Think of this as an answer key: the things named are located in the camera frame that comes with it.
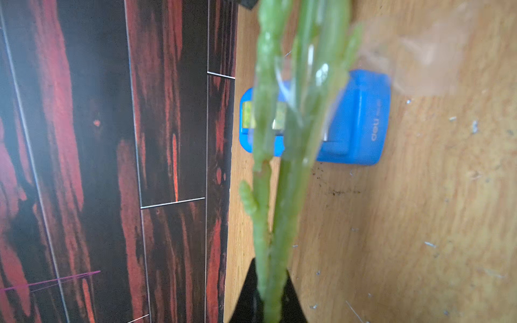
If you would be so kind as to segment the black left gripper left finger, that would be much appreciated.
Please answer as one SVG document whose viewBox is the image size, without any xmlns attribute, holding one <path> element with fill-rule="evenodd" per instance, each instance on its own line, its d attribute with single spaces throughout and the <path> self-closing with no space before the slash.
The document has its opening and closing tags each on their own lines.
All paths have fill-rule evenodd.
<svg viewBox="0 0 517 323">
<path fill-rule="evenodd" d="M 250 263 L 246 279 L 243 283 L 231 323 L 259 321 L 259 292 L 257 290 L 257 271 L 255 258 Z"/>
</svg>

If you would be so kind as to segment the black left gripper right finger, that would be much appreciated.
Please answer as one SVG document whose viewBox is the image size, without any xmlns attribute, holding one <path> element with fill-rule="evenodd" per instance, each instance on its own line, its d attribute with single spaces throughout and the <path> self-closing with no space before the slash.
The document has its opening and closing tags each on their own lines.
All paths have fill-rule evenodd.
<svg viewBox="0 0 517 323">
<path fill-rule="evenodd" d="M 281 320 L 280 323 L 307 323 L 303 309 L 300 305 L 298 295 L 292 283 L 289 272 L 281 300 Z"/>
</svg>

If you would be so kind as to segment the artificial flower bouquet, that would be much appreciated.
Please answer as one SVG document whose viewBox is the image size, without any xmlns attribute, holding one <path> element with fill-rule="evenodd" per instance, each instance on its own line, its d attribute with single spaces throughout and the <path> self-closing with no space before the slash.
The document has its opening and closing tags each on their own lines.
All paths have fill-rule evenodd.
<svg viewBox="0 0 517 323">
<path fill-rule="evenodd" d="M 255 322 L 283 320 L 288 262 L 308 179 L 338 93 L 348 84 L 362 28 L 349 1 L 303 1 L 292 47 L 292 80 L 281 88 L 281 52 L 291 1 L 261 1 L 252 112 L 253 180 L 239 194 L 253 222 Z"/>
</svg>

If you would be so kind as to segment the clear tape strip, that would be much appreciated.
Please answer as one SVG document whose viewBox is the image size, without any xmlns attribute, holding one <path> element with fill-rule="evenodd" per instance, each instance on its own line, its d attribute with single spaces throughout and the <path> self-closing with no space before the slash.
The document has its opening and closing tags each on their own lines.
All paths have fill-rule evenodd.
<svg viewBox="0 0 517 323">
<path fill-rule="evenodd" d="M 482 8 L 466 1 L 415 32 L 393 17 L 352 22 L 349 1 L 305 1 L 290 59 L 292 83 L 281 86 L 298 124 L 325 129 L 358 67 L 385 74 L 410 96 L 440 96 L 458 82 L 463 51 Z"/>
</svg>

